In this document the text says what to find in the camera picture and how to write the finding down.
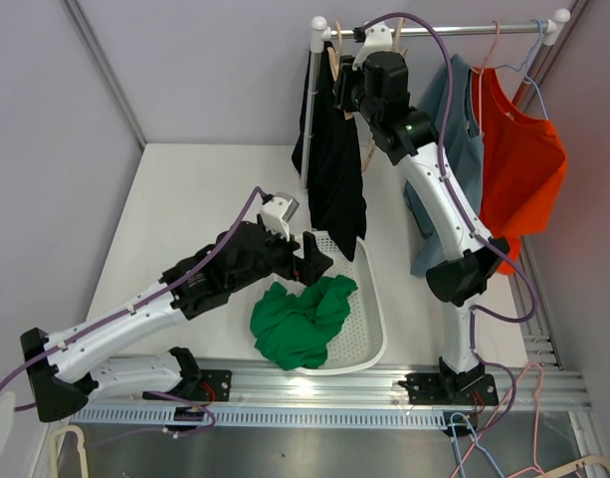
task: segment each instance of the wooden hanger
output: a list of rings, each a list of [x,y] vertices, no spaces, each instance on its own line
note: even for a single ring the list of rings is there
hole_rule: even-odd
[[[553,470],[546,471],[545,476],[547,478],[561,478],[567,476],[570,473],[574,473],[587,465],[601,465],[605,468],[610,475],[610,460],[601,455],[588,455],[578,460],[569,462],[567,465],[559,466]],[[537,475],[535,478],[544,478],[543,475]]]

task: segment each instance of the white laundry basket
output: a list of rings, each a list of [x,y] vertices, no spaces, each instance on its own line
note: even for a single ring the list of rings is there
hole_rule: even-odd
[[[351,313],[340,333],[326,346],[328,359],[320,368],[296,368],[308,375],[335,375],[363,370],[376,364],[386,349],[386,330],[382,319],[380,298],[371,270],[366,245],[357,239],[355,259],[349,262],[340,252],[326,232],[314,232],[317,247],[323,254],[333,259],[333,266],[324,273],[335,277],[340,274],[357,283],[357,291],[349,297]],[[302,249],[296,254],[302,256]],[[290,293],[300,294],[305,286],[280,280]]]

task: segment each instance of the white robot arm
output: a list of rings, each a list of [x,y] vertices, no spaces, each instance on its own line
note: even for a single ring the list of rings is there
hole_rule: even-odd
[[[364,47],[356,57],[340,59],[335,105],[366,119],[375,143],[411,183],[435,225],[446,261],[429,269],[426,279],[444,303],[439,382],[457,402],[458,394],[469,396],[464,390],[486,376],[471,348],[470,307],[502,261],[479,238],[503,253],[508,241],[494,239],[477,217],[451,174],[446,151],[440,164],[439,135],[427,114],[409,106],[408,69],[403,57],[390,51],[390,29],[382,23],[354,32]],[[475,225],[473,232],[467,221]]]
[[[307,232],[304,256],[294,254],[300,244],[290,234],[289,221],[298,203],[284,193],[265,195],[263,202],[257,223],[243,221],[231,235],[221,234],[219,246],[208,245],[183,259],[123,306],[62,332],[47,335],[32,329],[23,334],[26,360],[46,356],[27,369],[40,420],[69,416],[91,399],[146,390],[187,398],[201,379],[188,349],[110,357],[157,331],[227,304],[233,293],[270,274],[314,284],[333,262]]]

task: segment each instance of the metal base plate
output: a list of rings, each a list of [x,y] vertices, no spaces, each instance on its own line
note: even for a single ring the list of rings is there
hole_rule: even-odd
[[[486,374],[461,393],[448,396],[440,384],[438,373],[409,373],[406,375],[409,403],[413,405],[475,406],[474,392],[478,392],[486,406],[497,406],[499,397],[495,378]]]
[[[200,386],[202,383],[209,383],[212,390],[216,393],[216,399],[213,401],[229,401],[229,393],[232,387],[232,371],[201,369],[201,373],[201,381],[189,399],[193,401],[210,401],[211,395],[205,388]]]

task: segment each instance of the orange t-shirt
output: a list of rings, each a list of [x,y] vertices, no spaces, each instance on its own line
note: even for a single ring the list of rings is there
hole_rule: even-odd
[[[479,117],[479,75],[473,74]],[[506,97],[497,72],[484,70],[484,195],[480,218],[495,237],[506,237],[516,260],[520,236],[545,230],[567,169],[566,154],[549,120],[520,112]],[[512,274],[504,262],[499,271]]]

